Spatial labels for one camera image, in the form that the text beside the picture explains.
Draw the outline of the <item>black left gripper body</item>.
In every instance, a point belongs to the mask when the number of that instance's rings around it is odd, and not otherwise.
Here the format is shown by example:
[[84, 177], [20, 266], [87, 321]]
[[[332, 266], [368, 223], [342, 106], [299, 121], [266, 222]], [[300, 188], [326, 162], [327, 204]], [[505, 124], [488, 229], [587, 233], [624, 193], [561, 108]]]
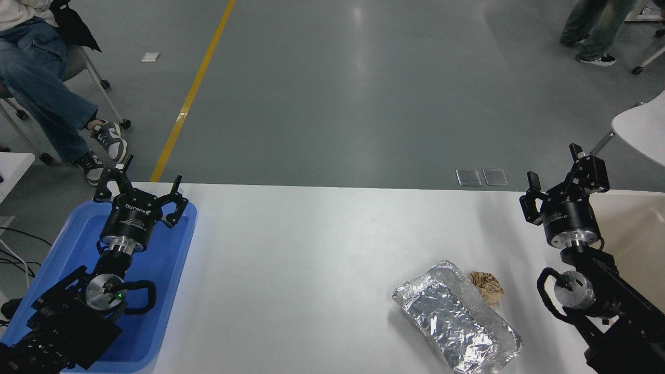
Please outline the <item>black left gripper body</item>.
[[127, 237], [136, 243], [148, 243], [162, 214], [157, 196], [142, 190], [121, 193], [114, 198], [100, 239], [109, 243], [113, 237]]

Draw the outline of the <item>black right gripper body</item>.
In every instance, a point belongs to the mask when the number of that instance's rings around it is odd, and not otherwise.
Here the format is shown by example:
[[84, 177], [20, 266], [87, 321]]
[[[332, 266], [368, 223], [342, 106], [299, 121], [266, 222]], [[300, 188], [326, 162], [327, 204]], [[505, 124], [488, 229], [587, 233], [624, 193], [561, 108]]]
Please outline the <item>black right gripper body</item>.
[[546, 198], [541, 217], [549, 245], [571, 245], [574, 241], [594, 244], [602, 237], [588, 196], [572, 201]]

